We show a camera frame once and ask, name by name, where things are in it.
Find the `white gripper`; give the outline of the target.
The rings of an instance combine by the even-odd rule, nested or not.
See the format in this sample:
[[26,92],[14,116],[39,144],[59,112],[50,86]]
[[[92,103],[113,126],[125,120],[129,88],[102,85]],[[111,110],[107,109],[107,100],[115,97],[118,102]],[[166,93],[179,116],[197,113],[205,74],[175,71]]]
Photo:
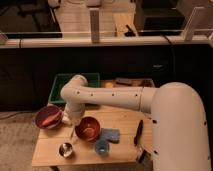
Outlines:
[[63,111],[63,123],[77,126],[84,116],[83,104],[66,104]]

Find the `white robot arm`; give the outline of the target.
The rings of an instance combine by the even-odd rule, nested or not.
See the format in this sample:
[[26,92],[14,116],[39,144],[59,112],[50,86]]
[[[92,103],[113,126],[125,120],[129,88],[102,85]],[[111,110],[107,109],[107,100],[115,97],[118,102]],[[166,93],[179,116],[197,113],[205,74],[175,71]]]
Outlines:
[[61,89],[65,112],[72,119],[84,115],[87,104],[127,108],[152,120],[153,171],[213,171],[203,101],[181,82],[155,87],[93,88],[82,75]]

